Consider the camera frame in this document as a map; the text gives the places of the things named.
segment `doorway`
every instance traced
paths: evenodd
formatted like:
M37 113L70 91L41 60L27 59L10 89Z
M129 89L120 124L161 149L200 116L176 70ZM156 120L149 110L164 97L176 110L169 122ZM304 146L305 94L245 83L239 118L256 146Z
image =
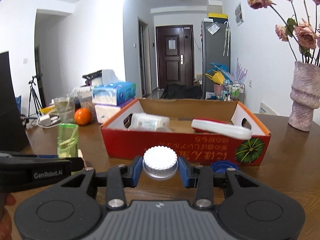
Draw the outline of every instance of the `doorway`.
M149 49L149 27L146 23L138 19L139 26L139 64L141 95L148 97L152 93L151 89L151 69L150 69L150 49Z
M156 27L159 88L193 85L193 25Z
M37 83L38 83L38 90L39 90L41 106L46 107L45 97L44 97L44 92L43 92L43 83L42 83L43 74L41 73L39 46L35 47L35 62L36 62L36 78L37 78Z

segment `vase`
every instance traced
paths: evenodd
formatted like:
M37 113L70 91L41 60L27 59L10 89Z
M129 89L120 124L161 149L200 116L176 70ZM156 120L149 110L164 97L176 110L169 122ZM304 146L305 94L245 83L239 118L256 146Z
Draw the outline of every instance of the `vase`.
M293 104L289 124L309 132L313 111L320 107L320 67L296 61L291 88Z

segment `blue pillow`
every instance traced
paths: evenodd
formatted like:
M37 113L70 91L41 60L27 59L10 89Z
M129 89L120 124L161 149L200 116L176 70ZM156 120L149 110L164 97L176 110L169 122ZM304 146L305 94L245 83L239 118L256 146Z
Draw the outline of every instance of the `blue pillow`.
M16 102L17 102L17 106L18 106L18 109L19 109L19 113L21 114L21 96L16 98Z

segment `brown front door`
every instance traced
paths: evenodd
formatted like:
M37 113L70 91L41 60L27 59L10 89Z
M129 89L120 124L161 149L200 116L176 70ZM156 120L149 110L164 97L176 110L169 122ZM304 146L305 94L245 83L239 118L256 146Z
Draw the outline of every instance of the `brown front door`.
M189 85L194 80L193 27L156 28L159 88Z

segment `green bottle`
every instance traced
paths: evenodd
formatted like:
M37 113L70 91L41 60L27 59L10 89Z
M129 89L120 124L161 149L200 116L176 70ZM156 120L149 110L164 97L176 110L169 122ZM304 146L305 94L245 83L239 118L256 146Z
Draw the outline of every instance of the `green bottle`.
M78 157L79 126L61 123L58 126L58 157Z

